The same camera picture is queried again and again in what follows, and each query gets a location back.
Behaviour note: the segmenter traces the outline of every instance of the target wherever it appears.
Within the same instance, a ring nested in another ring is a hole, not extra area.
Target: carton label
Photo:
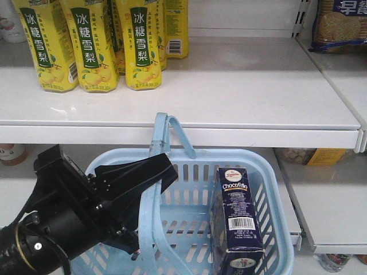
[[[151,64],[149,58],[147,35],[148,8],[133,7],[132,9],[130,9],[130,13],[136,48],[136,65],[140,67],[146,67]]]
[[[81,52],[83,55],[84,67],[96,69],[99,68],[95,45],[93,42],[91,16],[89,9],[76,7],[71,9],[73,18],[77,27]]]
[[[47,54],[45,42],[41,33],[41,28],[38,24],[36,12],[33,9],[23,7],[20,11],[27,24],[29,34],[32,38],[34,50],[36,51],[38,65],[44,68],[51,68],[51,61]]]

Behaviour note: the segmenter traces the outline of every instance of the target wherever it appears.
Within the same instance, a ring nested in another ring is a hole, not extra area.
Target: green label
[[[99,68],[98,58],[93,42],[93,34],[91,27],[91,16],[89,9],[76,7],[71,9],[76,24],[81,52],[85,68]]]
[[[135,55],[137,66],[149,66],[149,47],[147,34],[147,13],[146,7],[133,7],[130,9],[131,20],[135,40]]]
[[[32,38],[33,47],[36,51],[39,66],[51,68],[52,65],[47,54],[47,49],[42,37],[40,26],[38,24],[36,12],[33,9],[27,7],[20,8],[20,10],[27,24],[29,35]]]
[[[114,47],[114,52],[116,53],[120,49],[119,49],[119,44],[118,44],[116,32],[115,32],[114,12],[112,10],[112,1],[113,0],[107,1],[107,15],[108,15],[108,28],[110,30],[111,39],[112,39],[112,46]]]

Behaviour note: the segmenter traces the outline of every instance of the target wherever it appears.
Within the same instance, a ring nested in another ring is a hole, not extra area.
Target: white shelf
[[[155,114],[167,112],[198,146],[358,145],[360,123],[291,38],[193,37],[157,90],[122,80],[105,95],[44,92],[26,44],[0,50],[2,143],[149,144]]]
[[[359,152],[367,144],[367,53],[320,54],[309,52],[317,1],[311,1],[299,43],[316,67],[361,124]]]
[[[0,227],[6,226],[12,222],[12,220],[21,210],[29,195],[32,193],[33,187],[37,180],[37,177],[33,172],[33,162],[37,158],[37,154],[49,147],[50,146],[47,145],[28,145],[27,148],[29,151],[29,157],[23,163],[14,167],[0,167],[0,209],[2,209],[2,214],[0,215]],[[85,171],[89,163],[94,160],[94,158],[113,148],[119,148],[119,146],[63,146],[64,152],[70,156],[70,158],[83,171]],[[301,230],[273,150],[271,148],[252,148],[251,150],[266,158],[275,171],[291,239],[293,244],[299,247],[301,241]]]
[[[279,165],[315,253],[367,254],[367,156],[331,167]]]

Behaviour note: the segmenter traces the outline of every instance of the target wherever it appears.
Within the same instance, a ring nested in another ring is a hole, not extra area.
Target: bottle on lower shelf
[[[363,264],[367,265],[367,254],[365,255],[356,255],[358,260],[360,260]]]
[[[0,144],[0,161],[7,166],[17,165],[28,156],[27,150],[22,144]]]
[[[320,254],[318,260],[324,270],[328,272],[339,272],[352,257],[350,254]]]

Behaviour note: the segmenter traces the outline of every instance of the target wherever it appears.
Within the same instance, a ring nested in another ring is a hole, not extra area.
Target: shelf bracket
[[[306,12],[309,9],[310,1],[311,0],[301,0],[301,3],[299,5],[299,10],[297,13],[297,18],[296,18],[294,28],[292,31],[292,38],[296,38],[303,29],[303,21],[304,21]]]

